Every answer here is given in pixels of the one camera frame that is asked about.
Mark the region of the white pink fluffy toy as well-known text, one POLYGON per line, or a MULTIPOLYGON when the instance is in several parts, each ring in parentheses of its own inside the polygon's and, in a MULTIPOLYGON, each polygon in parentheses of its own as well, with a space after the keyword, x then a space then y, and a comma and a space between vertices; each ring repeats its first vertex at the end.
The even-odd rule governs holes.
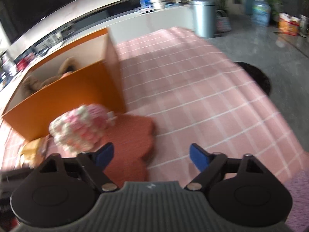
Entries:
POLYGON ((115 114, 98 104, 81 105, 54 119, 49 133, 54 143, 73 154, 92 150, 105 129, 115 123, 115 114))

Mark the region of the red brown sponge piece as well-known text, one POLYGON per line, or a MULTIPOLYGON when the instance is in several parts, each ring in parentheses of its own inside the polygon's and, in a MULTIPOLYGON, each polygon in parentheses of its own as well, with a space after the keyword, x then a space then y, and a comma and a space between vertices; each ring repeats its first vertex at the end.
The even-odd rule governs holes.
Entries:
POLYGON ((121 114, 105 130, 102 144, 114 145, 114 157, 104 173, 118 187, 127 181, 148 180, 147 162, 154 152, 154 129, 150 117, 121 114))

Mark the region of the pink peach toy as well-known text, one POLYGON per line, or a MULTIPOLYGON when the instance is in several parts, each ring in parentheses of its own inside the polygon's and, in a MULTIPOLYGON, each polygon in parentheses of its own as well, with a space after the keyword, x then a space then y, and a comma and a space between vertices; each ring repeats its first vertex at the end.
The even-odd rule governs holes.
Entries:
POLYGON ((67 77, 67 76, 69 76, 71 73, 72 73, 72 72, 66 72, 66 73, 64 73, 64 74, 61 76, 61 78, 67 77))

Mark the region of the brown plush rabbit toy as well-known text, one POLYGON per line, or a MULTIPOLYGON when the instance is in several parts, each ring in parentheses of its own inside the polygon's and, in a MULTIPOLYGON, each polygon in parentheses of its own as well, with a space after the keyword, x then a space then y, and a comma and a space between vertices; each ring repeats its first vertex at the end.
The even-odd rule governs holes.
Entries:
POLYGON ((58 69, 58 72, 56 75, 49 77, 45 79, 44 81, 37 79, 34 75, 29 75, 26 77, 21 85, 21 92, 23 95, 23 98, 27 98, 40 89, 48 86, 49 84, 52 84, 53 82, 57 81, 58 79, 61 79, 61 76, 66 72, 75 72, 79 68, 81 68, 81 65, 74 57, 70 57, 66 59, 63 64, 58 69))

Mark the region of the pink checkered tablecloth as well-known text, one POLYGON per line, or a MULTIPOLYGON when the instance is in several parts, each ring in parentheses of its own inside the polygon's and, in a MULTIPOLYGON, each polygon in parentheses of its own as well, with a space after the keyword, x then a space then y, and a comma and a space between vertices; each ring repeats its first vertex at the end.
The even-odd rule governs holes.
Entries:
MULTIPOLYGON (((252 154, 281 182, 308 169, 308 153, 267 95, 207 41, 172 27, 114 47, 127 109, 114 112, 115 116, 150 117, 155 125, 147 181, 187 185, 198 175, 189 156, 193 143, 229 158, 252 154)), ((1 171, 14 169, 19 150, 30 142, 2 114, 32 66, 1 92, 1 171)), ((48 135, 47 155, 76 156, 58 147, 48 135)))

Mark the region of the orange cardboard box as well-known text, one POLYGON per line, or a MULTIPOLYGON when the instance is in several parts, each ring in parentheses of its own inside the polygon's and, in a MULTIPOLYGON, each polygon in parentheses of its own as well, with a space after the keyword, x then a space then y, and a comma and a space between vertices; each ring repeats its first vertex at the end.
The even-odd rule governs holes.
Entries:
POLYGON ((38 79, 55 75, 74 58, 80 68, 24 98, 18 84, 2 119, 24 139, 46 136, 49 124, 64 112, 83 104, 101 104, 115 113, 127 111, 121 84, 121 68, 108 28, 97 30, 59 48, 26 73, 38 79))

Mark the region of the purple fluffy rug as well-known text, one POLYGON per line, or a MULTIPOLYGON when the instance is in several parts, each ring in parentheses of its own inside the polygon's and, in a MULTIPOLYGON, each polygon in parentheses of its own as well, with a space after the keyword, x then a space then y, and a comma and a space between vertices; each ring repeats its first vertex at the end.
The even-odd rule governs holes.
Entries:
POLYGON ((292 210, 285 223, 293 231, 308 231, 308 181, 308 171, 301 171, 284 184, 293 199, 292 210))

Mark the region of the black round stool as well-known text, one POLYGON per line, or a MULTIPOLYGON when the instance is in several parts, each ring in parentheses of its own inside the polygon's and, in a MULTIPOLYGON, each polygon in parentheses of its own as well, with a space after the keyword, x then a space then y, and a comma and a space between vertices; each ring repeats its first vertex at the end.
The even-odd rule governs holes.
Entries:
POLYGON ((270 79, 257 67, 248 64, 246 62, 235 62, 235 64, 242 67, 255 82, 260 86, 260 88, 269 96, 271 93, 271 81, 270 79))

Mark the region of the red box on cabinet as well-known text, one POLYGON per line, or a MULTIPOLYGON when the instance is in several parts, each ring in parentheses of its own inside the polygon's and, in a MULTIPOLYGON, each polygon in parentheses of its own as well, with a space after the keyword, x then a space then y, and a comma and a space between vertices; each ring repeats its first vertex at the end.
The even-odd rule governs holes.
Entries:
POLYGON ((17 71, 18 72, 22 71, 24 68, 26 68, 29 65, 30 62, 31 62, 31 60, 27 57, 24 57, 23 59, 21 59, 17 63, 17 71))

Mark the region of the grey metal trash can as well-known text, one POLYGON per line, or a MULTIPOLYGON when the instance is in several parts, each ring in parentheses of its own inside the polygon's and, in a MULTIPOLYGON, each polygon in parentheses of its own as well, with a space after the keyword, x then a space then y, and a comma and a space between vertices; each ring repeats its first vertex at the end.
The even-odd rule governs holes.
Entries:
POLYGON ((213 38, 216 33, 216 3, 214 0, 194 0, 194 31, 201 38, 213 38))

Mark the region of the orange gift bag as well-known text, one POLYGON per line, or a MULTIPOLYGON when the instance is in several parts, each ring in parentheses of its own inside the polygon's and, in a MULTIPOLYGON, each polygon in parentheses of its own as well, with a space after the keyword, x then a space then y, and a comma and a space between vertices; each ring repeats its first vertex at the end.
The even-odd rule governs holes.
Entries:
POLYGON ((288 35, 297 36, 301 19, 286 13, 279 14, 279 30, 288 35))

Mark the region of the blue water jug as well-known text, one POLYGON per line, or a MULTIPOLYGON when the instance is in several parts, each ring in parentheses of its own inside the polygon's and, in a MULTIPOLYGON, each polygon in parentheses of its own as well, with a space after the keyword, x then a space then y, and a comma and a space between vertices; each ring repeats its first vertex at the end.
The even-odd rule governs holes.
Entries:
POLYGON ((255 0, 252 5, 252 21, 259 26, 268 27, 271 7, 266 0, 255 0))

